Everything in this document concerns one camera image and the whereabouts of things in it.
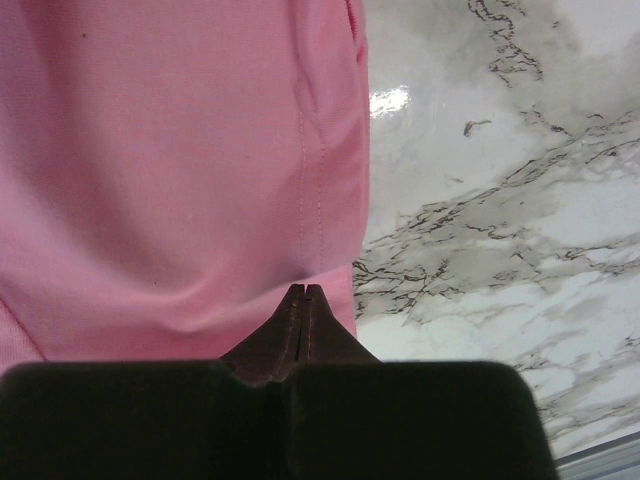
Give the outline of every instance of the white marble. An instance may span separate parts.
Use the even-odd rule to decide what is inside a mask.
[[[515,366],[556,456],[640,430],[640,2],[365,7],[360,340]]]

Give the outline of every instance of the pink cloth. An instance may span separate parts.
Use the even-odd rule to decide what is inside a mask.
[[[2,0],[0,371],[355,333],[368,118],[357,0]]]

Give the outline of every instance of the marble countertop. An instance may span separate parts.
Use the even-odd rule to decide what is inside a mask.
[[[515,366],[557,457],[640,430],[640,2],[365,7],[360,340]]]

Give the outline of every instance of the stitching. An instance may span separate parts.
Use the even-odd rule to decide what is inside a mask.
[[[351,27],[351,35],[355,40],[358,37],[358,24],[356,22],[356,16],[353,12],[353,4],[351,3],[351,0],[346,0],[345,3],[347,4],[347,15],[349,16],[349,27]]]
[[[273,371],[273,373],[271,374],[271,380],[276,379],[276,376],[280,374],[280,369],[282,368],[282,364],[284,363],[284,359],[287,356],[287,352],[289,352],[291,349],[289,348],[289,340],[291,340],[291,333],[293,333],[293,324],[295,323],[294,320],[294,315],[297,314],[298,312],[298,304],[296,303],[294,305],[294,308],[291,309],[291,312],[289,313],[289,332],[287,333],[287,339],[285,340],[285,347],[284,347],[284,351],[282,352],[282,356],[280,357],[280,361],[278,362],[278,366],[276,367],[276,369]]]
[[[302,168],[300,170],[300,250],[302,252],[302,263],[304,268],[305,254],[304,254],[304,232],[303,232],[303,219],[304,219],[304,169],[307,163],[307,146],[304,139],[304,128],[302,126],[302,109],[298,109],[298,117],[300,122],[300,142],[302,144]]]
[[[25,337],[27,337],[27,340],[29,340],[29,342],[31,343],[31,346],[33,347],[33,349],[36,351],[36,353],[38,355],[40,355],[40,357],[42,358],[42,360],[46,360],[44,353],[42,353],[42,350],[40,350],[40,347],[38,347],[38,345],[36,344],[35,340],[33,339],[33,337],[31,336],[31,334],[29,333],[29,331],[24,327],[24,325],[22,324],[22,322],[20,322],[20,320],[18,320],[18,317],[16,317],[16,315],[11,311],[11,309],[9,308],[9,306],[6,304],[6,302],[4,300],[2,300],[2,298],[0,298],[0,307],[4,307],[4,309],[7,311],[7,313],[9,315],[11,315],[11,317],[13,318],[13,320],[16,322],[16,325],[20,328],[20,330],[22,330],[22,333],[24,333]]]
[[[311,327],[313,325],[313,300],[311,301],[311,308],[310,310],[310,315],[309,315],[309,321],[307,322],[307,330],[309,331],[308,336],[307,336],[307,360],[311,360]]]
[[[320,134],[320,146],[321,146],[321,156],[320,156],[320,166],[318,168],[318,235],[320,240],[320,270],[324,268],[324,232],[322,231],[322,174],[324,172],[324,156],[325,156],[325,146],[324,140],[322,138],[322,134]]]

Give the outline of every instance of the pink shirt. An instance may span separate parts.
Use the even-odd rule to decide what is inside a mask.
[[[0,372],[215,358],[292,282],[355,334],[358,0],[0,2]]]

